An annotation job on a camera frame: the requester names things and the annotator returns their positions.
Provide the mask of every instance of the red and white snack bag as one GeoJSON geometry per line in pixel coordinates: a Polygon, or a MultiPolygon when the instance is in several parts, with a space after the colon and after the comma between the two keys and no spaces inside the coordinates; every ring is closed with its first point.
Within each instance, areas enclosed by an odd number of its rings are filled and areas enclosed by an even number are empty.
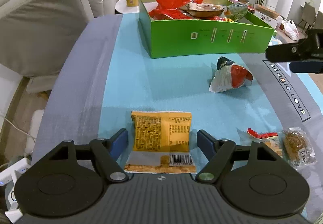
{"type": "Polygon", "coordinates": [[[222,56],[218,59],[215,76],[209,91],[218,93],[244,85],[249,86],[253,78],[246,68],[222,56]]]}

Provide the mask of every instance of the yellow snack package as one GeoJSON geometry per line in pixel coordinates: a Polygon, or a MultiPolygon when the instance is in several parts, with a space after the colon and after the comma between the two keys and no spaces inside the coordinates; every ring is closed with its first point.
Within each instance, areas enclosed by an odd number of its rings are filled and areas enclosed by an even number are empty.
{"type": "Polygon", "coordinates": [[[135,143],[126,172],[196,173],[189,154],[192,114],[132,111],[135,143]]]}

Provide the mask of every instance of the white plastic bag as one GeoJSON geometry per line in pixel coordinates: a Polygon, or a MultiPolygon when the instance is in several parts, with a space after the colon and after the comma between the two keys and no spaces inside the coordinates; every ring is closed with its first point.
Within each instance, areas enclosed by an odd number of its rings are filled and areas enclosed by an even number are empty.
{"type": "Polygon", "coordinates": [[[299,34],[293,20],[289,20],[289,21],[283,20],[282,24],[284,25],[285,34],[287,34],[294,41],[297,41],[299,38],[299,34]]]}

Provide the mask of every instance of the white power strip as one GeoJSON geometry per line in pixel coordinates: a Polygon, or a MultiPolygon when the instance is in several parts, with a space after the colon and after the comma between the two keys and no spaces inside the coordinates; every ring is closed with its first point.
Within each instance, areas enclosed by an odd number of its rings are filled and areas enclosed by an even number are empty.
{"type": "MultiPolygon", "coordinates": [[[[4,186],[9,182],[13,181],[14,185],[17,182],[17,179],[21,176],[21,174],[25,173],[27,169],[31,167],[31,161],[24,157],[18,162],[14,163],[4,171],[0,172],[0,186],[4,186]]],[[[18,208],[18,203],[15,198],[14,188],[9,192],[8,201],[11,205],[8,211],[5,212],[6,216],[12,223],[15,223],[22,217],[22,212],[18,208]]]]}
{"type": "Polygon", "coordinates": [[[4,171],[0,172],[0,186],[4,186],[9,182],[13,181],[14,184],[17,181],[17,172],[23,174],[31,167],[31,161],[24,157],[23,159],[19,160],[18,162],[14,163],[4,171]]]}

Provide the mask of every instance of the cardboard box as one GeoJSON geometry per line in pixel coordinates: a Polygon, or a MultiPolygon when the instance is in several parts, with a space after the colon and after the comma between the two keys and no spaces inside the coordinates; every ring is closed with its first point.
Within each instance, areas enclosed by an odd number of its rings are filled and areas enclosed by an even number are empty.
{"type": "MultiPolygon", "coordinates": [[[[153,20],[144,3],[156,0],[139,0],[139,28],[146,40],[151,58],[170,56],[264,53],[274,29],[251,13],[246,23],[214,20],[153,20]]],[[[228,0],[204,0],[203,3],[228,6],[228,0]]]]}
{"type": "Polygon", "coordinates": [[[265,15],[262,12],[259,12],[258,10],[255,10],[255,16],[263,20],[265,23],[269,24],[272,28],[276,28],[278,21],[265,15]]]}
{"type": "Polygon", "coordinates": [[[259,4],[256,4],[255,5],[255,9],[273,19],[277,19],[277,17],[279,16],[279,13],[267,8],[267,7],[264,7],[262,5],[259,5],[259,4]]]}

